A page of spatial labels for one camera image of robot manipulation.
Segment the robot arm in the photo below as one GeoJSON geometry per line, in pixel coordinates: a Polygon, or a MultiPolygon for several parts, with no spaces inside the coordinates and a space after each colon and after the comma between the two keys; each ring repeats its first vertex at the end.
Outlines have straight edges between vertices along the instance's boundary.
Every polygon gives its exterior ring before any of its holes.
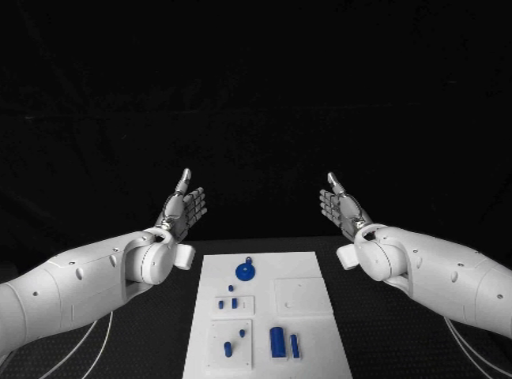
{"type": "Polygon", "coordinates": [[[191,171],[156,226],[56,255],[0,284],[0,357],[84,327],[163,283],[173,266],[191,269],[195,250],[179,242],[206,213],[202,188],[186,197],[191,171]]]}
{"type": "Polygon", "coordinates": [[[437,314],[512,339],[512,271],[463,245],[372,223],[332,173],[329,182],[322,212],[354,242],[338,249],[344,268],[361,265],[437,314]]]}

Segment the small blue piece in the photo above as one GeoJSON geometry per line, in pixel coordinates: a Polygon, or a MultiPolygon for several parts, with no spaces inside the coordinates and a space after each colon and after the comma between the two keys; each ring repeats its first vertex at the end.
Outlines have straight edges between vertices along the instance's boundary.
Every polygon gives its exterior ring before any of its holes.
{"type": "Polygon", "coordinates": [[[290,335],[290,344],[293,345],[293,358],[299,358],[299,337],[294,334],[290,335]]]}
{"type": "Polygon", "coordinates": [[[254,278],[254,274],[257,273],[254,266],[253,266],[253,259],[251,257],[247,258],[245,263],[242,263],[237,269],[235,269],[235,275],[240,280],[247,282],[254,278]]]}
{"type": "Polygon", "coordinates": [[[232,351],[231,351],[231,342],[227,342],[224,344],[224,350],[225,350],[225,356],[229,358],[231,355],[232,355],[232,351]]]}
{"type": "Polygon", "coordinates": [[[270,329],[271,340],[271,358],[286,358],[287,348],[284,346],[284,332],[283,328],[276,326],[270,329]]]}

